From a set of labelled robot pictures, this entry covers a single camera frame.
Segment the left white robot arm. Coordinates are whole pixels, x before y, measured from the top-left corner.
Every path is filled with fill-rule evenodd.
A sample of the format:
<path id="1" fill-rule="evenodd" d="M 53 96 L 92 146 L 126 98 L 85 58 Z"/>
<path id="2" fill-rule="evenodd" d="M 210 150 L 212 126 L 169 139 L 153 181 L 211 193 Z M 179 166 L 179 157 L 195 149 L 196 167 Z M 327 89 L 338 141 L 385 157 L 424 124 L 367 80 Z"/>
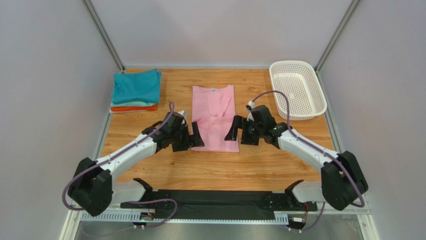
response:
<path id="1" fill-rule="evenodd" d="M 117 182 L 117 178 L 139 161 L 172 147 L 173 152 L 203 147 L 199 126 L 188 126 L 183 111 L 170 111 L 163 121 L 144 129 L 134 140 L 97 160 L 80 161 L 74 177 L 66 187 L 67 195 L 79 210 L 90 216 L 102 214 L 111 205 L 142 200 L 147 188 L 140 180 Z"/>

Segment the pink t-shirt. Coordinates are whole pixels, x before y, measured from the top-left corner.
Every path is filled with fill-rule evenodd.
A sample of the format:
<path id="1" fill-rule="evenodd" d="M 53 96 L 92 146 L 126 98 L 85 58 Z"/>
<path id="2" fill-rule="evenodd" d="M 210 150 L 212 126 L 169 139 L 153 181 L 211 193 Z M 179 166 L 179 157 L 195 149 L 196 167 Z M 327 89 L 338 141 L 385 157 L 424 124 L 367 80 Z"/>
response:
<path id="1" fill-rule="evenodd" d="M 198 152 L 238 153 L 237 141 L 225 140 L 236 115 L 235 89 L 192 87 L 191 119 L 197 123 L 204 146 L 194 147 Z"/>

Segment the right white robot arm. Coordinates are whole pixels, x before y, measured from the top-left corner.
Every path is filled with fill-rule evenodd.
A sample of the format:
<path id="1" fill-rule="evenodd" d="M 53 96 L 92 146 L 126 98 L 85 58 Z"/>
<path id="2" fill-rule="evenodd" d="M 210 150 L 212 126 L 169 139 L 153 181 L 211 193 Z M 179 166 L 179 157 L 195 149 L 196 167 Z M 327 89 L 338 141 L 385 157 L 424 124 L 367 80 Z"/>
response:
<path id="1" fill-rule="evenodd" d="M 319 181 L 298 180 L 285 193 L 299 203 L 323 202 L 335 210 L 342 211 L 349 205 L 362 208 L 362 195 L 368 183 L 356 156 L 345 151 L 339 153 L 309 140 L 288 123 L 277 123 L 265 105 L 248 107 L 248 117 L 234 116 L 225 141 L 236 141 L 238 130 L 242 130 L 241 144 L 257 146 L 259 140 L 289 152 L 319 174 Z"/>

